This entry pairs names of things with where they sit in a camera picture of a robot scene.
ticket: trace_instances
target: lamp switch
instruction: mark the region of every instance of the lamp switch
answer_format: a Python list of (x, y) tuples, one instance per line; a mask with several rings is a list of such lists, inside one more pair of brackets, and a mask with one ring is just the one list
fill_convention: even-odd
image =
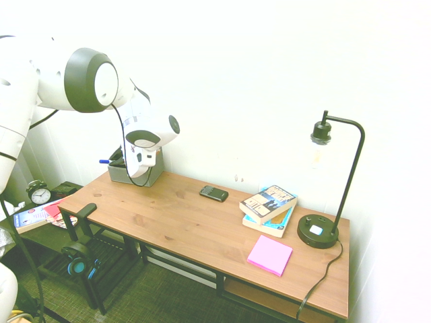
[(310, 228), (310, 232), (319, 236), (322, 234), (323, 229), (321, 227), (318, 227), (317, 225), (312, 225)]

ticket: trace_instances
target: white wall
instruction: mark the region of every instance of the white wall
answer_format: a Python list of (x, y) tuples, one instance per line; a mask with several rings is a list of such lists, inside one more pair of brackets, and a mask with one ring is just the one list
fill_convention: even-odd
[[(180, 123), (181, 135), (164, 150), (167, 170), (247, 192), (278, 183), (302, 206), (331, 214), (359, 133), (333, 122), (319, 170), (310, 166), (309, 135), (323, 110), (361, 123), (366, 142), (343, 212), (351, 219), (350, 322), (419, 318), (430, 288), (422, 208), (430, 179), (430, 4), (115, 5), (39, 1), (23, 12), (8, 3), (0, 34), (53, 36), (122, 63), (152, 104)], [(38, 108), (35, 120), (46, 114)], [(120, 138), (113, 111), (59, 112), (31, 130), (23, 154), (33, 176), (51, 186), (87, 184), (106, 171), (98, 160)]]

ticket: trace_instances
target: power cord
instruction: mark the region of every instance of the power cord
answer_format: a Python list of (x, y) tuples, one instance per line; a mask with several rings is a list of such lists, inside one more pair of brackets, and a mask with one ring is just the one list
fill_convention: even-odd
[(27, 314), (27, 313), (22, 313), (22, 314), (18, 314), (15, 316), (12, 316), (10, 319), (8, 319), (6, 322), (7, 323), (12, 323), (13, 321), (17, 320), (18, 318), (26, 318), (27, 320), (29, 320), (30, 322), (33, 322), (33, 316)]
[(9, 222), (11, 230), (13, 232), (14, 240), (15, 240), (16, 244), (20, 246), (22, 252), (26, 256), (27, 261), (29, 262), (30, 267), (32, 269), (33, 275), (36, 278), (36, 283), (37, 283), (38, 290), (39, 290), (39, 302), (40, 302), (40, 313), (38, 314), (39, 315), (39, 323), (42, 323), (44, 321), (44, 317), (43, 317), (44, 301), (43, 301), (42, 283), (40, 282), (38, 270), (36, 268), (36, 265), (33, 262), (32, 257), (30, 256), (30, 253), (28, 252), (26, 246), (24, 245), (24, 241), (22, 240), (20, 234), (18, 233), (18, 231), (15, 227), (15, 223), (13, 222), (13, 216), (16, 214), (16, 212), (13, 215), (9, 215), (9, 212), (6, 209), (5, 200), (4, 200), (2, 194), (0, 194), (0, 204), (1, 204), (1, 208), (3, 209), (3, 212), (5, 213), (6, 219)]
[(313, 287), (311, 287), (310, 291), (307, 293), (307, 295), (305, 295), (304, 300), (302, 301), (298, 311), (296, 312), (296, 321), (297, 323), (299, 323), (299, 315), (301, 314), (302, 308), (304, 308), (305, 303), (308, 301), (308, 298), (311, 296), (312, 292), (316, 289), (316, 287), (326, 278), (326, 276), (328, 275), (328, 270), (329, 270), (329, 266), (331, 266), (331, 264), (335, 261), (337, 261), (341, 255), (343, 254), (343, 244), (341, 243), (341, 241), (339, 239), (337, 239), (337, 241), (339, 242), (340, 246), (341, 246), (341, 252), (339, 253), (339, 255), (337, 256), (337, 258), (334, 258), (333, 260), (331, 260), (327, 267), (326, 267), (326, 272), (325, 272), (325, 276), (323, 276), (321, 278), (320, 281), (318, 281)]
[(47, 121), (50, 117), (52, 117), (54, 114), (56, 114), (58, 110), (55, 110), (53, 113), (50, 113), (48, 116), (44, 117), (43, 119), (39, 120), (38, 122), (32, 124), (29, 129), (33, 129), (35, 126), (40, 125), (42, 122)]
[(120, 124), (121, 124), (121, 131), (123, 132), (123, 147), (124, 147), (124, 163), (126, 165), (126, 173), (127, 173), (127, 177), (129, 177), (130, 181), (132, 183), (134, 183), (134, 185), (138, 186), (138, 187), (144, 187), (149, 181), (150, 181), (150, 176), (151, 176), (151, 171), (153, 170), (152, 167), (150, 167), (150, 171), (148, 172), (148, 178), (147, 181), (143, 184), (143, 185), (139, 185), (138, 183), (134, 182), (132, 177), (130, 177), (129, 175), (129, 170), (127, 169), (127, 158), (126, 158), (126, 138), (124, 136), (124, 126), (123, 126), (123, 121), (121, 120), (121, 116), (120, 116), (120, 112), (117, 110), (117, 107), (114, 104), (111, 104), (111, 106), (114, 108), (115, 112), (117, 113), (117, 116), (119, 116), (119, 120), (120, 120)]

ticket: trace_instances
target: lamp base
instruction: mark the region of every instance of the lamp base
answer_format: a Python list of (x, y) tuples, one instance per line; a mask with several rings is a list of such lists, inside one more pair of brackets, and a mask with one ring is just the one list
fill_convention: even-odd
[(305, 215), (298, 223), (298, 236), (313, 248), (327, 249), (338, 240), (338, 228), (332, 234), (334, 222), (317, 214)]

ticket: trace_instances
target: lamp arm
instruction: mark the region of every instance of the lamp arm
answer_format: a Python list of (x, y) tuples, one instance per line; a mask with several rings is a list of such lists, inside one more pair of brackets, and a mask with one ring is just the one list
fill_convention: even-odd
[(335, 218), (334, 226), (332, 227), (331, 233), (335, 234), (335, 230), (337, 229), (338, 222), (339, 222), (339, 219), (341, 217), (341, 212), (343, 211), (344, 203), (345, 203), (345, 200), (347, 198), (347, 194), (349, 192), (350, 184), (352, 183), (353, 175), (355, 173), (356, 166), (358, 165), (358, 160), (359, 160), (359, 156), (361, 154), (362, 146), (364, 145), (365, 131), (364, 131), (364, 128), (362, 128), (362, 126), (359, 123), (357, 123), (356, 121), (338, 118), (336, 116), (327, 116), (327, 115), (324, 116), (324, 119), (342, 122), (342, 123), (347, 123), (347, 124), (352, 124), (356, 128), (358, 128), (360, 133), (361, 133), (361, 137), (360, 137), (359, 144), (358, 144), (358, 149), (356, 150), (355, 159), (353, 160), (352, 169), (350, 170), (349, 179), (347, 180), (347, 184), (346, 184), (345, 189), (344, 189), (343, 198), (341, 199), (341, 203), (340, 203), (339, 208), (338, 208), (337, 217)]

